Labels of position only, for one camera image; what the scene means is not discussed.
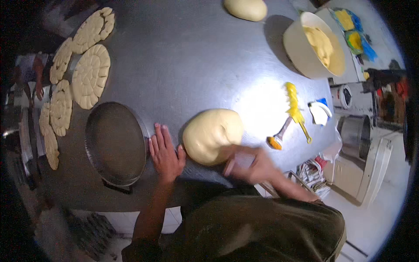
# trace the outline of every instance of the dark green t-shirt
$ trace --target dark green t-shirt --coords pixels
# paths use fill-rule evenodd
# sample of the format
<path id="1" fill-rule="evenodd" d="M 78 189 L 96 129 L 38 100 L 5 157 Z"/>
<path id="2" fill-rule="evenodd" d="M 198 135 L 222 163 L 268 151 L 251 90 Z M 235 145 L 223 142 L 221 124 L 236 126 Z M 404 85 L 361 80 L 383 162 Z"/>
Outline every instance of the dark green t-shirt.
<path id="1" fill-rule="evenodd" d="M 194 210 L 164 250 L 134 240 L 123 261 L 334 261 L 346 241 L 342 214 L 321 201 L 217 197 Z"/>

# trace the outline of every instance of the metal bucket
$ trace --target metal bucket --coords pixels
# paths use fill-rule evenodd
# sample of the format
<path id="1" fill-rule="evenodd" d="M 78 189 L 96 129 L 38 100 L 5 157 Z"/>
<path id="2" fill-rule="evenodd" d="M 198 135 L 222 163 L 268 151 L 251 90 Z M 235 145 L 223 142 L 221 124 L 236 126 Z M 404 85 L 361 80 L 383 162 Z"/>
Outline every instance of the metal bucket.
<path id="1" fill-rule="evenodd" d="M 370 118 L 366 115 L 351 115 L 344 117 L 341 121 L 342 152 L 349 156 L 367 160 L 370 148 Z"/>

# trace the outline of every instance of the plastic container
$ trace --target plastic container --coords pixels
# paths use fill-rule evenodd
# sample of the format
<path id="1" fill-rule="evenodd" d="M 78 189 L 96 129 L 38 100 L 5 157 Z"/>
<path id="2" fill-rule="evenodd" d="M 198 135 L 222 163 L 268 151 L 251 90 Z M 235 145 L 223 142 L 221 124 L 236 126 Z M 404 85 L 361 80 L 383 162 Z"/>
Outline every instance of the plastic container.
<path id="1" fill-rule="evenodd" d="M 330 88 L 334 107 L 349 109 L 352 106 L 352 93 L 348 85 Z"/>
<path id="2" fill-rule="evenodd" d="M 329 68 L 323 65 L 305 36 L 303 26 L 317 27 L 332 43 L 334 52 L 330 57 Z M 345 72 L 345 55 L 338 38 L 330 27 L 313 13 L 304 12 L 284 33 L 284 47 L 294 66 L 311 79 L 342 76 Z"/>

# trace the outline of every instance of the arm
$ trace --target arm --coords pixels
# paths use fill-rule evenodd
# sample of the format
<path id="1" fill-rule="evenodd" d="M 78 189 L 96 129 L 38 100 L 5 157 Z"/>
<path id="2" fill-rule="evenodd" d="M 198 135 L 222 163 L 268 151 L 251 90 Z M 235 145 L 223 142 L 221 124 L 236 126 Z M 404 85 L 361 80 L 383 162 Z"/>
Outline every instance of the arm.
<path id="1" fill-rule="evenodd" d="M 286 198 L 305 202 L 314 202 L 320 199 L 317 195 L 287 179 L 279 169 L 274 167 L 271 159 L 263 149 L 232 145 L 225 151 L 228 152 L 230 159 L 224 170 L 225 176 L 232 175 L 250 184 L 268 181 L 279 195 Z M 235 164 L 234 156 L 236 153 L 253 155 L 255 159 L 250 167 L 240 167 Z"/>
<path id="2" fill-rule="evenodd" d="M 135 222 L 132 240 L 157 240 L 163 226 L 164 212 L 173 193 L 174 181 L 180 176 L 186 162 L 186 153 L 178 146 L 176 155 L 169 130 L 166 125 L 155 124 L 155 135 L 149 138 L 149 147 L 154 167 L 158 173 L 158 183 L 150 203 Z"/>
<path id="3" fill-rule="evenodd" d="M 42 89 L 42 71 L 44 70 L 44 65 L 38 57 L 35 57 L 32 69 L 36 73 L 36 96 L 39 100 L 42 100 L 44 96 L 44 90 Z"/>

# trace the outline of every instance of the person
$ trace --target person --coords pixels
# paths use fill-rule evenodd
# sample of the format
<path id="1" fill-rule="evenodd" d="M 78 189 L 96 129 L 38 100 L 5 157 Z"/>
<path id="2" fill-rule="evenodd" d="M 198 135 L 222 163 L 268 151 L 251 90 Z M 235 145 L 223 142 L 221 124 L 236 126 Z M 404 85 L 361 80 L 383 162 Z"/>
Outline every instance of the person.
<path id="1" fill-rule="evenodd" d="M 176 154 L 168 127 L 158 123 L 149 146 L 158 183 L 122 250 L 123 261 L 335 261 L 339 255 L 346 241 L 342 214 L 286 178 L 263 149 L 238 145 L 223 148 L 229 159 L 223 174 L 248 185 L 269 181 L 281 197 L 228 189 L 182 213 L 171 244 L 160 248 L 166 204 L 186 153 L 179 145 Z M 238 154 L 254 156 L 250 167 L 236 164 Z"/>

